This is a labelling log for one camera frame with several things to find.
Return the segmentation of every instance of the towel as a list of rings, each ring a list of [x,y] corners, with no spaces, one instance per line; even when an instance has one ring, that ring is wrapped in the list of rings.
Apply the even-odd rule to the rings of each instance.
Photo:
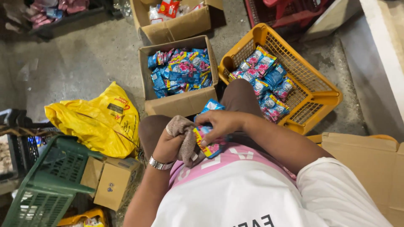
[[[172,137],[185,134],[178,152],[178,160],[183,161],[188,167],[193,167],[206,158],[196,144],[196,137],[192,131],[195,127],[195,123],[180,115],[173,117],[166,126],[167,133]]]

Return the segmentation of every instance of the green plastic crate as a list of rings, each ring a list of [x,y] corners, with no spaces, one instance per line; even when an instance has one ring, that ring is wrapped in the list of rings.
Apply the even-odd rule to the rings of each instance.
[[[77,137],[53,137],[21,183],[2,227],[56,226],[77,192],[95,192],[80,184],[89,156],[105,158]]]

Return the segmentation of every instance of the small cardboard box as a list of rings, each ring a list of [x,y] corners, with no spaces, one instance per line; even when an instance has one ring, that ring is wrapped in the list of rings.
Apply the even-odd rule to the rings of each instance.
[[[161,4],[162,0],[130,0],[136,31],[143,32],[152,44],[162,44],[182,40],[211,28],[209,6],[223,10],[222,0],[204,0],[205,6],[168,21],[150,24],[150,6]],[[202,0],[182,0],[181,5],[191,9]]]
[[[172,48],[186,47],[208,49],[213,85],[158,99],[153,90],[152,71],[147,67],[147,57],[159,50],[169,51]],[[217,72],[215,54],[207,36],[196,36],[166,44],[142,47],[139,49],[139,62],[145,95],[145,110],[149,115],[163,114],[169,117],[176,115],[188,117],[200,113],[209,99],[217,100],[215,86],[219,81],[219,74]]]
[[[404,227],[404,143],[323,133],[322,146],[352,170],[394,227]]]
[[[94,203],[117,211],[136,178],[140,162],[134,158],[110,158],[105,161],[89,157],[80,184],[97,189]]]

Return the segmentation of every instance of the gray concrete floor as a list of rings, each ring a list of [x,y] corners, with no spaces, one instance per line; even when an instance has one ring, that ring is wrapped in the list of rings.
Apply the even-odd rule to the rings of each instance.
[[[250,30],[241,0],[224,1],[224,9],[227,25],[215,29],[210,39],[218,63]],[[34,121],[46,119],[45,105],[60,100],[93,99],[111,81],[125,89],[143,118],[146,113],[137,53],[141,46],[134,26],[125,20],[107,21],[49,43],[14,43],[8,46],[5,60],[20,92],[20,105],[26,106]],[[344,101],[310,133],[366,135],[366,125],[338,36],[293,46],[344,95]],[[30,73],[27,82],[17,81],[16,75],[24,63],[35,58],[39,59],[38,69]],[[123,207],[116,214],[117,226],[122,223],[125,209]]]

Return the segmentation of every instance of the silver watch band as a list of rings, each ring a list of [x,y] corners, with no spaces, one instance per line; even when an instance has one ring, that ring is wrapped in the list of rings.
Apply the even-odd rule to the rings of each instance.
[[[150,157],[150,160],[149,160],[149,164],[150,164],[152,167],[154,167],[154,168],[156,168],[156,169],[158,169],[158,170],[168,170],[168,169],[170,169],[170,168],[174,165],[174,162],[170,162],[170,163],[166,163],[166,164],[164,164],[164,163],[159,163],[159,162],[157,162],[157,161],[153,158],[153,156],[151,156],[151,157]]]

